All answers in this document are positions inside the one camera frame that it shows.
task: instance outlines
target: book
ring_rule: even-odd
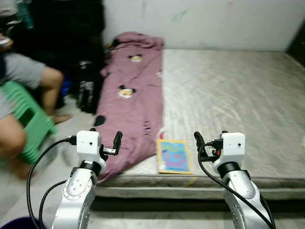
[[[185,141],[157,140],[159,173],[192,174]]]

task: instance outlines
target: black cable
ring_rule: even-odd
[[[235,196],[237,196],[242,202],[244,202],[249,208],[251,208],[257,215],[259,215],[262,220],[268,225],[269,228],[271,229],[275,229],[273,227],[273,225],[270,223],[270,221],[259,211],[257,210],[256,207],[254,207],[252,204],[249,203],[249,201],[247,201],[244,197],[242,197],[240,194],[238,194],[237,192],[235,192],[233,189],[231,189],[229,186],[227,186],[224,182],[218,180],[217,178],[215,178],[212,174],[210,174],[203,166],[203,164],[201,163],[201,159],[200,159],[200,153],[198,153],[198,163],[200,168],[203,170],[203,172],[213,181],[215,181],[217,184],[219,184],[220,186],[222,186],[223,188],[227,189],[228,191],[230,191],[232,194],[234,194]]]
[[[268,216],[269,216],[269,218],[270,218],[270,220],[271,220],[271,223],[272,223],[272,225],[273,225],[273,227],[274,227],[274,229],[275,229],[275,219],[274,219],[274,217],[273,217],[273,215],[272,215],[272,213],[271,213],[271,211],[270,211],[270,208],[269,208],[269,206],[268,206],[268,204],[267,204],[267,202],[266,202],[266,200],[265,200],[265,198],[263,197],[262,194],[260,194],[260,199],[261,199],[261,201],[263,202],[264,208],[265,208],[266,211],[268,212]]]
[[[39,225],[37,224],[34,214],[33,214],[33,209],[32,209],[32,205],[31,205],[31,194],[30,194],[30,187],[31,187],[31,177],[32,177],[32,173],[34,171],[34,168],[37,166],[38,162],[43,158],[43,156],[45,156],[47,154],[47,152],[52,149],[54,146],[56,146],[57,144],[61,143],[61,142],[69,142],[69,138],[66,139],[62,139],[59,140],[55,143],[53,143],[52,145],[50,145],[37,159],[37,161],[32,165],[32,167],[30,168],[30,172],[28,175],[28,179],[27,179],[27,205],[28,205],[28,211],[29,211],[29,215],[30,218],[35,226],[36,229],[44,229],[44,228],[40,228]]]
[[[40,225],[40,228],[44,228],[44,226],[43,226],[43,220],[42,220],[42,212],[43,212],[44,201],[46,200],[47,195],[48,195],[54,188],[56,188],[57,186],[66,183],[66,181],[67,181],[67,180],[63,180],[63,181],[61,181],[61,182],[58,182],[58,183],[55,184],[55,185],[52,185],[52,186],[45,192],[45,194],[43,195],[42,200],[41,200],[41,203],[40,203],[40,207],[39,207],[39,225]]]

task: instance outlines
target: white wall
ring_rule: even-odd
[[[167,48],[283,51],[305,0],[104,0],[109,42],[123,31],[165,38]]]

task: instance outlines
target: gray mattress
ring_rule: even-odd
[[[305,71],[280,52],[165,50],[165,138],[187,141],[193,175],[161,175],[156,156],[99,184],[122,198],[223,198],[196,161],[193,133],[246,135],[247,169],[267,199],[305,199]],[[205,163],[212,171],[210,163]]]

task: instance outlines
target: gray shorts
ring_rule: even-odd
[[[45,64],[17,53],[6,53],[6,79],[13,80],[35,89],[40,85]],[[12,113],[10,104],[0,88],[0,120]]]

